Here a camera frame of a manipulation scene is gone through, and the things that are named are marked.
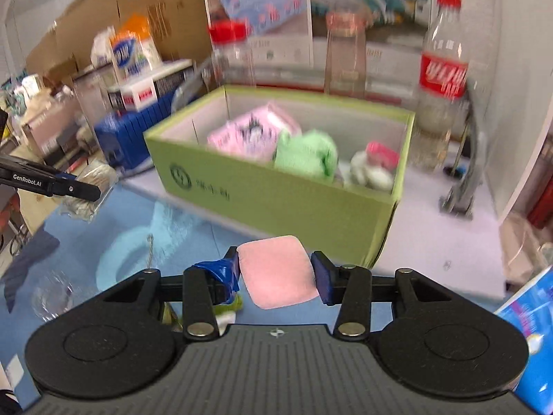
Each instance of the plastic bottle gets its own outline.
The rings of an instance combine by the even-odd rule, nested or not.
[[[358,13],[330,12],[326,26],[325,93],[363,98],[367,79],[367,20]]]
[[[221,21],[209,27],[213,45],[211,56],[218,85],[255,85],[252,49],[248,45],[245,22]]]
[[[409,161],[422,169],[441,167],[451,128],[462,111],[468,52],[460,23],[462,0],[438,0],[438,17],[424,40],[420,96]]]

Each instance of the green cardboard box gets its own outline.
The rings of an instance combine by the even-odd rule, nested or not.
[[[303,132],[328,132],[349,162],[370,141],[400,152],[391,194],[281,172],[205,147],[226,121],[274,102]],[[226,86],[146,132],[146,143],[167,192],[272,236],[294,235],[308,250],[372,267],[403,191],[413,113],[319,93]]]

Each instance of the pink cloth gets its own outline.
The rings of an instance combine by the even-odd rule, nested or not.
[[[269,103],[213,131],[207,144],[216,150],[259,162],[273,160],[280,132],[286,129],[291,135],[301,134],[298,123],[286,112]]]
[[[238,259],[248,293],[262,309],[305,303],[319,296],[309,256],[294,236],[244,243],[238,247]]]

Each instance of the cardboard box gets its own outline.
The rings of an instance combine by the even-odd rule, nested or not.
[[[41,158],[50,154],[58,147],[57,137],[74,123],[80,112],[81,106],[77,99],[66,98],[24,124],[21,128],[31,151]]]
[[[349,161],[367,142],[400,152],[391,194],[282,172],[205,147],[227,120],[273,102],[303,131],[320,129]],[[403,192],[413,113],[395,107],[310,92],[219,88],[145,134],[167,192],[273,236],[297,236],[308,250],[372,267]]]
[[[57,48],[65,57],[73,55],[82,70],[90,64],[96,34],[119,24],[117,0],[75,0],[56,20]]]
[[[133,13],[149,17],[163,60],[201,62],[211,54],[203,8],[204,0],[75,0],[29,54],[27,69],[44,73],[71,56],[80,70],[86,68],[96,34],[112,25],[117,29]]]
[[[67,58],[68,56],[63,56],[57,48],[56,30],[52,28],[27,56],[25,60],[27,73],[42,75],[45,71]]]
[[[73,80],[71,76],[77,72],[77,62],[74,57],[60,62],[46,72],[43,73],[44,77],[48,79],[52,84],[56,85],[62,82],[69,87],[73,87]]]
[[[200,63],[211,54],[204,0],[117,0],[121,22],[133,13],[148,17],[164,61],[189,58]]]
[[[194,65],[189,59],[164,64],[109,88],[111,107],[139,112],[174,92],[192,74]]]

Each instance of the white plastic bag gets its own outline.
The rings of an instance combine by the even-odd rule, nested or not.
[[[110,38],[114,35],[115,29],[110,26],[94,38],[90,52],[90,62],[95,68],[112,61]]]

